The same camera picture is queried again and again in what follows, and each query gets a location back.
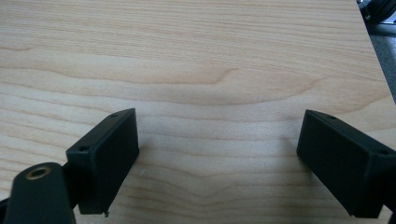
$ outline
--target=wooden board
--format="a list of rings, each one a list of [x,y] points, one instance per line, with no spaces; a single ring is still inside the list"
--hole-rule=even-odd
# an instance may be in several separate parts
[[[78,223],[386,223],[349,217],[296,157],[306,109],[396,147],[355,1],[1,1],[1,198],[135,107],[141,155]]]

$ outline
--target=gray floor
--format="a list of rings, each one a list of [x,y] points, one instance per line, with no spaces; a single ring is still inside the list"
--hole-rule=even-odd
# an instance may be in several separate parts
[[[396,37],[370,35],[376,56],[387,79],[393,101],[396,100]]]

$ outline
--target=black plastic part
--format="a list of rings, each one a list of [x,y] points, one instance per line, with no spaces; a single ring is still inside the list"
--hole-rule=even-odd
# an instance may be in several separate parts
[[[78,203],[81,214],[108,214],[139,155],[134,109],[102,120],[70,147],[66,155],[68,163],[64,171],[66,176],[71,176],[67,184],[71,204]]]
[[[355,217],[396,208],[396,152],[333,116],[306,110],[297,154]]]
[[[370,21],[379,22],[389,18],[396,10],[395,0],[372,0],[367,9],[371,14]]]
[[[15,177],[5,223],[76,223],[61,165],[41,163]]]

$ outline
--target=wood grain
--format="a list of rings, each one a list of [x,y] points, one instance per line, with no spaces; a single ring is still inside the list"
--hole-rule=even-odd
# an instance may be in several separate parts
[[[141,155],[78,223],[386,223],[349,217],[296,157],[304,111],[390,147],[396,119],[353,0],[1,1],[0,196],[109,113]]]

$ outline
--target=screw hole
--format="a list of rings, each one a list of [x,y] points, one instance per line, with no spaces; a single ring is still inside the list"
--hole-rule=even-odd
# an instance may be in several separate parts
[[[87,151],[88,149],[90,149],[90,147],[80,147],[78,150],[79,151]]]
[[[26,179],[36,180],[50,173],[48,166],[37,167],[26,175]]]

